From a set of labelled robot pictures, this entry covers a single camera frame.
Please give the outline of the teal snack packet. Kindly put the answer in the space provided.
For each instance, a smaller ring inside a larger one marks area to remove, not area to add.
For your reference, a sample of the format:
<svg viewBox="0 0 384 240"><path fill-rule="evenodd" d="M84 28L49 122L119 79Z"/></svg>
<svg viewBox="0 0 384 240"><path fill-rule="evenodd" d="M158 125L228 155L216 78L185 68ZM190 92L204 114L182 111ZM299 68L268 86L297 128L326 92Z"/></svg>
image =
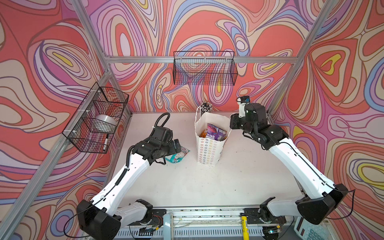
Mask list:
<svg viewBox="0 0 384 240"><path fill-rule="evenodd" d="M188 150L187 148L185 147L181 147L181 152L180 153L176 153L174 155L171 155L171 156L166 156L165 159L166 161L172 163L172 164L176 164L176 163L179 163L182 161L182 159L190 152L190 150Z"/></svg>

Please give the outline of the purple snack packet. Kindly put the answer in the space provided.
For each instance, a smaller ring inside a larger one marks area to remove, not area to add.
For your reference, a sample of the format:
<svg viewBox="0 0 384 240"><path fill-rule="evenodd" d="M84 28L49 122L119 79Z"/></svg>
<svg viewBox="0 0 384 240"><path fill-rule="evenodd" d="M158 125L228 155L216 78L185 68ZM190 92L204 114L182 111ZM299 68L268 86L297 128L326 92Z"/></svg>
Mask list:
<svg viewBox="0 0 384 240"><path fill-rule="evenodd" d="M227 138L227 132L216 127L213 124L207 124L205 138L221 142Z"/></svg>

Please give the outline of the white patterned paper bag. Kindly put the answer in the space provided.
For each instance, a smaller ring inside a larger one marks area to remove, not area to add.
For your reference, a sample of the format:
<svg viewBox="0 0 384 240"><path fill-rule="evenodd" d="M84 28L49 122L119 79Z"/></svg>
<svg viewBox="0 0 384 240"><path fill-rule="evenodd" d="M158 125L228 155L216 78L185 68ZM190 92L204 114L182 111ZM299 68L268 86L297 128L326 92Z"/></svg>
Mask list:
<svg viewBox="0 0 384 240"><path fill-rule="evenodd" d="M200 138L201 133L207 129L207 124L213 124L216 127L227 132L227 138L218 142L208 138ZM202 165L214 167L222 157L224 146L231 134L230 119L223 115L213 113L201 113L200 107L195 115L195 137L197 142L197 162Z"/></svg>

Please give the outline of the orange snack packet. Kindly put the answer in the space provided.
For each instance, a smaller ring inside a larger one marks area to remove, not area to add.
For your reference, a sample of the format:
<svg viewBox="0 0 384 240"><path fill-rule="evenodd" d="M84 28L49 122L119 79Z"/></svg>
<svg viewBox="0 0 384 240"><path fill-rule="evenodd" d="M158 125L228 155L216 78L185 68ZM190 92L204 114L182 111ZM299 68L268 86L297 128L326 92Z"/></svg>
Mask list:
<svg viewBox="0 0 384 240"><path fill-rule="evenodd" d="M207 136L207 129L205 129L205 130L201 133L200 138L206 138L206 136Z"/></svg>

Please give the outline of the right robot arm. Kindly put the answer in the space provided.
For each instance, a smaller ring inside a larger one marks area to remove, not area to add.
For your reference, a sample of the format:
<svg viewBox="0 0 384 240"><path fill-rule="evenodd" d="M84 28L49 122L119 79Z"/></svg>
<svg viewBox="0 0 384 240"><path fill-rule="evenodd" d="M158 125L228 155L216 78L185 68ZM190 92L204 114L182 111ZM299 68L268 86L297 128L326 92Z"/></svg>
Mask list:
<svg viewBox="0 0 384 240"><path fill-rule="evenodd" d="M239 97L239 112L231 115L230 128L242 130L249 138L277 157L292 173L303 193L295 198L270 197L259 208L257 217L269 222L277 217L302 217L319 225L349 193L343 184L335 184L322 174L295 146L289 135L278 125L270 125L263 105Z"/></svg>

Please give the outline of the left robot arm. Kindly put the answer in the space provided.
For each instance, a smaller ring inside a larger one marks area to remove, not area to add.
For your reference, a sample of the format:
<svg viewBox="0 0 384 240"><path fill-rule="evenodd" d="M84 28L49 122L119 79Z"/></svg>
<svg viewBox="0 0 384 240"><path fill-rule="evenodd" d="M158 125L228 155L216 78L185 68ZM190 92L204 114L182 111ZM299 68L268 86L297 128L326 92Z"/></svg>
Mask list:
<svg viewBox="0 0 384 240"><path fill-rule="evenodd" d="M126 164L117 175L90 201L82 200L78 204L80 229L95 240L112 240L125 226L136 222L150 223L153 218L150 203L142 199L127 207L120 207L120 203L152 163L179 152L180 142L173 139L172 130L154 127L149 137L129 148Z"/></svg>

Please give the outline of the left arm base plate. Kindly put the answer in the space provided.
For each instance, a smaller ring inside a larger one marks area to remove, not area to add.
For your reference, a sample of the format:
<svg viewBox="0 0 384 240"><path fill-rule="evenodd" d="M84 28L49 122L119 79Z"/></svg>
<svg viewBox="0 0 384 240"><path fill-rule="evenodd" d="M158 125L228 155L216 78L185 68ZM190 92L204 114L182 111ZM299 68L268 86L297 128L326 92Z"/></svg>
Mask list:
<svg viewBox="0 0 384 240"><path fill-rule="evenodd" d="M153 228L160 228L163 225L163 218L166 213L166 209L152 209L145 215L143 220L133 222L129 224L129 226L152 226Z"/></svg>

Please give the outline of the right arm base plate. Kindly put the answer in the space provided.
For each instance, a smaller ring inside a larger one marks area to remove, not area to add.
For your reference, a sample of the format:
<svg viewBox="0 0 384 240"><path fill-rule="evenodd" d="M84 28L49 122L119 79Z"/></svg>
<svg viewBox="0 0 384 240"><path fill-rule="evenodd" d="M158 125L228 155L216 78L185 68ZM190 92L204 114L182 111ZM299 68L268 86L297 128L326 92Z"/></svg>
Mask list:
<svg viewBox="0 0 384 240"><path fill-rule="evenodd" d="M284 216L275 217L266 208L245 208L244 215L249 224L284 225L287 222Z"/></svg>

